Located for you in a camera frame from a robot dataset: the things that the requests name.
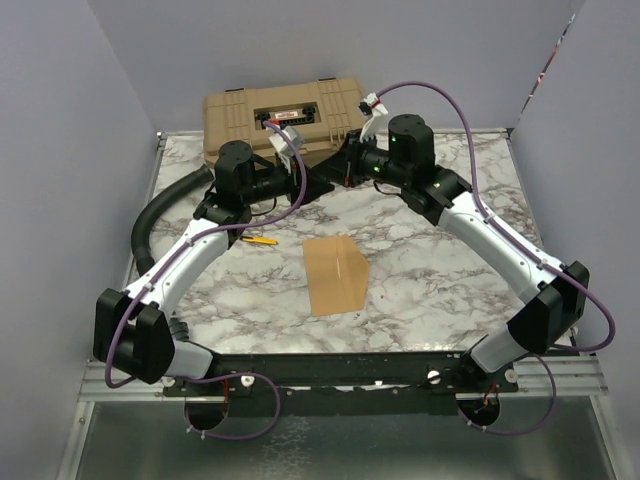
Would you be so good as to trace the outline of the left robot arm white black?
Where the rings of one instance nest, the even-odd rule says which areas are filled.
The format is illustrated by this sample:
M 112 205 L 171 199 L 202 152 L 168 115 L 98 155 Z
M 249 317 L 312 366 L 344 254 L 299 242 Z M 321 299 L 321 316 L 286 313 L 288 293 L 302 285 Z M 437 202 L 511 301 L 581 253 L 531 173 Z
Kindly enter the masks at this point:
M 180 240 L 125 290 L 107 289 L 98 298 L 93 354 L 108 370 L 148 384 L 186 377 L 195 392 L 214 392 L 221 380 L 216 354 L 173 334 L 169 320 L 177 304 L 251 227 L 252 204 L 286 196 L 297 209 L 334 189 L 297 160 L 273 165 L 243 141 L 224 144 L 211 173 L 213 187 Z

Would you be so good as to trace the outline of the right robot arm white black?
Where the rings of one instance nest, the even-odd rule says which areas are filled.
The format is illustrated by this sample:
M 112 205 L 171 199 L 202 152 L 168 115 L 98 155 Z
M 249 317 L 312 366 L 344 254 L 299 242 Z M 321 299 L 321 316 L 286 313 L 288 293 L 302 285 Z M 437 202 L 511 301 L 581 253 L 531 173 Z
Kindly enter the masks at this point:
M 393 117 L 389 146 L 347 134 L 341 147 L 314 167 L 324 180 L 355 187 L 371 180 L 399 188 L 415 213 L 463 241 L 487 262 L 522 301 L 505 326 L 467 352 L 459 367 L 461 383 L 481 391 L 496 371 L 528 353 L 544 354 L 582 316 L 589 272 L 546 255 L 497 216 L 483 216 L 471 185 L 437 164 L 433 130 L 415 114 Z

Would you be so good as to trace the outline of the brown paper envelope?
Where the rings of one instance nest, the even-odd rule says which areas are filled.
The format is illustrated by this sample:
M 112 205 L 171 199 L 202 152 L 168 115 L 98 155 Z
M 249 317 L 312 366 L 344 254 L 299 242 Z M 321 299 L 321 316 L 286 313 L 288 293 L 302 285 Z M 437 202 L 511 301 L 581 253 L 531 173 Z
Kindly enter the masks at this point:
M 302 243 L 311 314 L 314 317 L 364 309 L 369 263 L 348 235 Z

